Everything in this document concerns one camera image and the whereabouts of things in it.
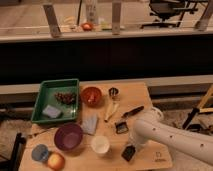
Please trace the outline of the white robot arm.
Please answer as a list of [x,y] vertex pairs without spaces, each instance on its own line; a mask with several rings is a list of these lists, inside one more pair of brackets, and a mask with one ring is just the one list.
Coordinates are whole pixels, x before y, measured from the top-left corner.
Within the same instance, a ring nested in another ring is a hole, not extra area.
[[156,107],[140,112],[128,142],[141,149],[148,140],[153,140],[213,166],[213,136],[174,128],[163,124],[163,120],[163,113]]

